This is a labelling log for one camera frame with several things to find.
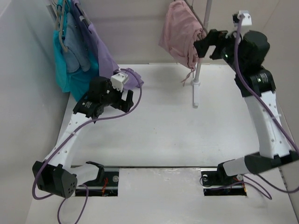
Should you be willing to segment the pink trousers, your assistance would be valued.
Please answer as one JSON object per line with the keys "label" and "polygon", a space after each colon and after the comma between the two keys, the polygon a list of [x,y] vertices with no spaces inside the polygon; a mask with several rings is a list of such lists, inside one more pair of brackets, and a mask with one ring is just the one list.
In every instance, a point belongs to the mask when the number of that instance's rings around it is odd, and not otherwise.
{"label": "pink trousers", "polygon": [[181,81],[183,84],[196,70],[197,63],[202,61],[194,42],[205,37],[206,32],[185,1],[176,0],[169,5],[158,45],[190,70]]}

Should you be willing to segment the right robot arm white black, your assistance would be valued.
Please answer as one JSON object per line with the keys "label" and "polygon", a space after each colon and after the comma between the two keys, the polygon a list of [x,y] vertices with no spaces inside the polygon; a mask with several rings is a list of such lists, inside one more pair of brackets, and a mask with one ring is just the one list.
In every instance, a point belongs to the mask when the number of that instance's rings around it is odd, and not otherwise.
{"label": "right robot arm white black", "polygon": [[238,43],[238,64],[240,74],[235,75],[239,88],[253,121],[259,151],[239,159],[220,163],[216,171],[207,171],[207,183],[226,185],[233,178],[243,174],[259,174],[298,161],[299,155],[291,149],[286,137],[278,128],[280,117],[276,105],[276,86],[272,74],[262,63],[270,44],[267,37],[258,31],[249,31],[236,41],[236,32],[212,29],[207,36],[196,41],[194,46],[199,57],[204,57],[210,46],[215,50],[210,58],[224,61],[235,69],[235,43]]}

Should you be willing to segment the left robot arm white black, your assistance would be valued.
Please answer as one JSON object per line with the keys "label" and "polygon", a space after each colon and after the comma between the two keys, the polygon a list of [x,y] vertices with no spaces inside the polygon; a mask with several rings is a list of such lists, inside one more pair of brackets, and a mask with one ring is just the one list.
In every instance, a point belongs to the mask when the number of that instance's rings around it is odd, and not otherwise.
{"label": "left robot arm white black", "polygon": [[129,90],[126,99],[122,99],[124,85],[128,80],[128,75],[119,72],[110,78],[95,77],[90,82],[88,91],[75,105],[67,128],[56,146],[43,161],[36,161],[32,167],[35,177],[32,194],[35,199],[38,199],[36,189],[69,198],[77,186],[103,183],[103,165],[88,161],[73,168],[71,164],[80,141],[88,131],[88,124],[96,123],[105,107],[111,106],[124,114],[129,113],[134,105],[133,92]]}

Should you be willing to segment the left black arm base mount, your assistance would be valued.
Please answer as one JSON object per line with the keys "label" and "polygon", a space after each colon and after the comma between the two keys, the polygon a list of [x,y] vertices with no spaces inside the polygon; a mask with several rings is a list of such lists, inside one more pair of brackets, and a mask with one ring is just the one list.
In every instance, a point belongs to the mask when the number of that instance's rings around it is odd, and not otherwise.
{"label": "left black arm base mount", "polygon": [[85,185],[89,190],[89,197],[118,196],[119,170],[108,169],[105,171],[101,182],[89,181]]}

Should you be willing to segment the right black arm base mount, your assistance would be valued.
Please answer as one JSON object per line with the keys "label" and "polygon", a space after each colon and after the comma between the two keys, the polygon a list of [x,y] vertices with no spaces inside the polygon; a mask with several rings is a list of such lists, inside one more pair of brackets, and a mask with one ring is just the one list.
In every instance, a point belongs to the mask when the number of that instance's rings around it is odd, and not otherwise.
{"label": "right black arm base mount", "polygon": [[241,175],[228,176],[221,179],[216,169],[201,171],[199,183],[203,187],[204,196],[246,196],[246,188]]}

